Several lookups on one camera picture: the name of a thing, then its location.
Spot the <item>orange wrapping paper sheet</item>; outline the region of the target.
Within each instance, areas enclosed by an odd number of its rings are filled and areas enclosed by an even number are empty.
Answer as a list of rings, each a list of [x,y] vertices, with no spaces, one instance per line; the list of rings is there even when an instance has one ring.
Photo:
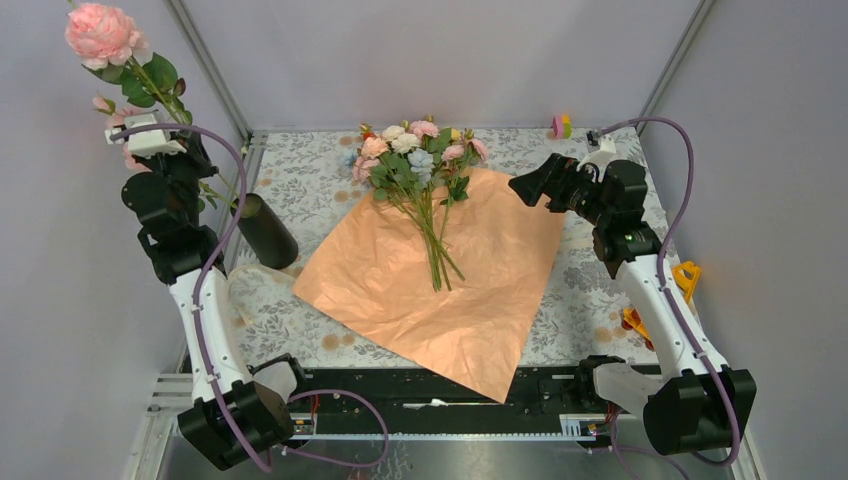
[[[526,206],[509,176],[470,172],[467,200],[435,214],[450,277],[432,285],[424,237],[365,195],[311,255],[294,294],[377,345],[496,402],[507,398],[565,218]]]

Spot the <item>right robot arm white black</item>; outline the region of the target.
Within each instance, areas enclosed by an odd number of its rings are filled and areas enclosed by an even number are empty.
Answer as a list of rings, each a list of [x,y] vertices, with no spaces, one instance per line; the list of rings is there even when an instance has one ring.
[[[580,364],[575,402],[597,412],[609,402],[639,418],[661,455],[725,449],[733,463],[757,392],[746,369],[731,368],[688,308],[665,262],[665,246],[644,221],[646,170],[614,160],[605,168],[552,154],[509,187],[527,206],[542,197],[552,213],[573,212],[593,227],[594,251],[631,300],[659,360],[661,379],[618,358],[593,355]]]

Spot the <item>translucent cellophane wrap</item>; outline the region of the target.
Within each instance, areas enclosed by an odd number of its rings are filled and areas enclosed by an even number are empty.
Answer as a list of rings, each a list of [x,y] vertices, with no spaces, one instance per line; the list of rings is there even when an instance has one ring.
[[[275,270],[260,264],[237,267],[226,284],[232,325],[251,326],[285,309],[296,278],[289,268]]]

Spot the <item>large pink rose stem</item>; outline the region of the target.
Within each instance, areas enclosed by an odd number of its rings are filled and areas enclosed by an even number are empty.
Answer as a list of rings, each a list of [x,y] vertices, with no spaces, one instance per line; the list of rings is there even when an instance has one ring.
[[[65,41],[81,66],[121,89],[136,108],[164,108],[170,119],[191,124],[182,96],[185,79],[166,57],[154,52],[144,31],[121,8],[91,2],[69,3]]]

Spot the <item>paper flower bouquet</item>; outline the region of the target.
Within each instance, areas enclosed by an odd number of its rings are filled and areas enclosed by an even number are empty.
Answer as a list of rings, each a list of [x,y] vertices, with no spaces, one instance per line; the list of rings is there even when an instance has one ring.
[[[452,276],[465,276],[444,244],[449,213],[469,199],[466,170],[485,164],[488,148],[473,130],[440,127],[431,115],[380,131],[367,123],[359,129],[354,180],[413,221],[425,242],[433,289],[450,290]]]

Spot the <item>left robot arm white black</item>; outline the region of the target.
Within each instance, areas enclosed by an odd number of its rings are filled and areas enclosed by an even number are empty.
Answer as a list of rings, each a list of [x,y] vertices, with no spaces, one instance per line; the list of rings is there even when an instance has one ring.
[[[218,171],[202,140],[218,142],[237,163],[241,156],[219,135],[192,125],[115,128],[106,137],[124,143],[147,168],[125,183],[121,198],[181,316],[192,384],[190,405],[178,416],[180,433],[221,471],[251,460],[270,472],[272,449],[294,434],[289,411],[307,404],[311,387],[291,355],[251,367],[234,339],[223,252],[237,221],[218,235],[199,220],[200,181]]]

